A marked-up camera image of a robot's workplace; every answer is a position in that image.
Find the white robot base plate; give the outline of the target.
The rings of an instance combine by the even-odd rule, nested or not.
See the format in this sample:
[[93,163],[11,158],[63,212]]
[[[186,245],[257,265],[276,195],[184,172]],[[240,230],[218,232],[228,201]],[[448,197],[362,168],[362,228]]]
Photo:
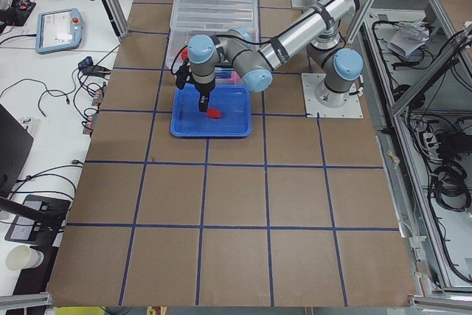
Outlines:
[[363,77],[359,87],[351,83],[345,93],[330,91],[325,85],[324,73],[302,73],[302,90],[305,100],[305,115],[310,118],[362,119],[360,97],[363,91]]

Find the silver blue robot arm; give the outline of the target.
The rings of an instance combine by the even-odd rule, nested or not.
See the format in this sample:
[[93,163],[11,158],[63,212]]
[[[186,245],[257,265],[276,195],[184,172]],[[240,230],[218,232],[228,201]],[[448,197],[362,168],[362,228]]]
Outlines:
[[188,42],[188,59],[194,86],[199,92],[198,108],[208,109],[215,88],[215,67],[228,61],[251,92],[265,91],[272,73],[321,35],[334,29],[338,21],[361,9],[368,0],[318,0],[294,23],[251,49],[247,31],[233,29],[213,36],[195,35]]

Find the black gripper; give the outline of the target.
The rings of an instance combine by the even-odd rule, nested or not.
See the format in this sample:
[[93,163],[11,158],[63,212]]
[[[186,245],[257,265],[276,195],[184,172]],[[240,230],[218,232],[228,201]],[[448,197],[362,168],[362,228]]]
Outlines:
[[209,108],[209,98],[210,98],[209,91],[199,92],[198,108],[200,112],[207,112],[207,109]]

